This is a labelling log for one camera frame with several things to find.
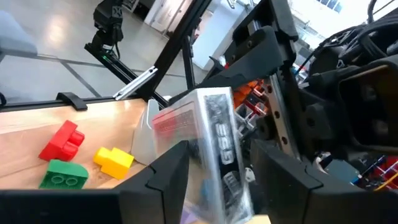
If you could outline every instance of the toy brick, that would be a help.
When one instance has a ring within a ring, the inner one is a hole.
[[[101,172],[116,179],[123,179],[129,172],[134,156],[118,149],[112,151],[101,147],[94,156],[94,162],[101,165]]]
[[[76,128],[75,123],[66,120],[39,154],[39,158],[46,161],[51,159],[72,160],[85,138],[84,134],[76,131]]]
[[[72,162],[52,159],[40,189],[82,189],[88,178],[87,170]]]

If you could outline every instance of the green lego brick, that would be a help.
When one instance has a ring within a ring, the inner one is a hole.
[[[82,189],[88,178],[87,170],[72,162],[52,159],[40,189]]]

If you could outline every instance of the door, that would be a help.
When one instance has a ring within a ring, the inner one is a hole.
[[[184,0],[163,0],[150,26],[162,33],[166,32],[183,1]]]
[[[178,7],[177,12],[174,14],[174,16],[165,32],[167,32],[167,31],[174,32],[175,28],[177,28],[177,25],[180,23],[182,16],[187,11],[189,5],[191,5],[191,2],[192,2],[192,0],[182,0],[182,2],[180,3],[180,5]]]

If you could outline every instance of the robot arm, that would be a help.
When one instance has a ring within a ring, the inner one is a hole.
[[[102,49],[103,45],[114,46],[123,40],[123,0],[104,0],[95,8],[94,26],[98,29],[93,38],[93,47]]]

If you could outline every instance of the yellow lego brick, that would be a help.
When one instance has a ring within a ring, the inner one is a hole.
[[[109,151],[107,148],[101,147],[94,156],[94,162],[98,165],[103,165],[110,153],[111,151]]]
[[[123,179],[129,172],[134,156],[118,149],[112,151],[101,147],[94,156],[94,162],[101,165],[101,172],[116,179]]]

